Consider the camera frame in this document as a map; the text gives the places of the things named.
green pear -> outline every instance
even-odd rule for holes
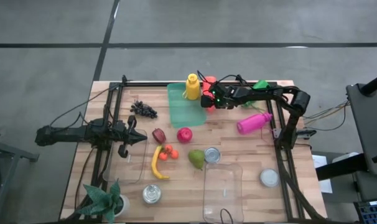
[[[205,153],[202,150],[194,149],[188,153],[189,161],[194,165],[197,169],[202,169],[203,162],[205,159]]]

yellow banana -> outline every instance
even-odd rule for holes
[[[154,152],[154,155],[152,156],[152,161],[151,161],[151,170],[152,174],[154,174],[155,177],[158,179],[169,179],[168,176],[162,175],[158,170],[157,170],[157,160],[158,160],[158,155],[161,152],[162,146],[157,146],[156,151]]]

butcher block tabletop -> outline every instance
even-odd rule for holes
[[[281,86],[294,85],[292,80],[275,81]],[[110,82],[94,82],[90,98],[109,87]],[[114,111],[116,93],[114,92],[111,111]],[[85,119],[87,121],[101,118],[106,103],[107,91],[88,103]],[[125,215],[116,217],[116,222],[204,222],[203,197],[205,169],[198,170],[188,160],[187,154],[192,149],[205,150],[215,147],[221,152],[221,163],[238,164],[242,167],[242,205],[244,222],[285,222],[287,220],[281,186],[268,188],[259,181],[259,175],[266,168],[278,171],[276,153],[272,143],[270,125],[265,125],[261,131],[240,135],[236,122],[248,116],[259,113],[255,109],[237,107],[233,110],[215,110],[207,115],[204,125],[190,127],[193,138],[189,144],[181,144],[176,138],[178,129],[173,128],[169,118],[169,103],[167,88],[164,87],[124,87],[122,93],[119,118],[126,122],[132,114],[130,108],[135,100],[143,101],[158,112],[158,118],[150,119],[136,116],[136,130],[147,133],[147,142],[140,142],[128,148],[131,157],[120,158],[117,154],[120,142],[113,144],[111,164],[105,173],[105,179],[119,178],[121,194],[129,198],[131,207]],[[256,103],[258,108],[267,110],[266,102]],[[277,109],[273,102],[274,114]],[[286,121],[289,113],[284,110]],[[300,119],[298,128],[303,127]],[[159,180],[151,172],[152,155],[157,142],[151,133],[161,128],[166,135],[166,143],[179,152],[177,160],[158,160],[158,170],[163,175],[170,176],[169,180]],[[308,142],[298,139],[297,143]],[[309,146],[297,144],[292,150],[299,188],[310,204],[324,217],[327,217],[322,194],[314,169],[312,154]],[[75,192],[83,165],[91,151],[90,144],[79,143],[72,164],[71,175],[60,218],[66,218],[74,211]],[[83,174],[82,183],[90,184],[95,161],[95,151],[91,153]],[[148,184],[157,184],[162,190],[162,198],[158,203],[146,204],[142,198],[142,190]],[[297,217],[295,198],[291,190],[290,200]],[[83,186],[78,193],[78,202],[84,198],[86,191]]]

plant pot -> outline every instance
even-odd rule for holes
[[[118,213],[115,214],[115,217],[118,217],[122,214],[126,214],[129,211],[129,208],[131,207],[131,204],[129,203],[129,199],[127,198],[127,196],[119,195],[119,198],[122,200],[124,205],[123,205],[121,211],[119,211]]]

yellow bottle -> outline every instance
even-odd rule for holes
[[[196,74],[190,74],[186,80],[187,99],[196,100],[200,96],[200,81]]]

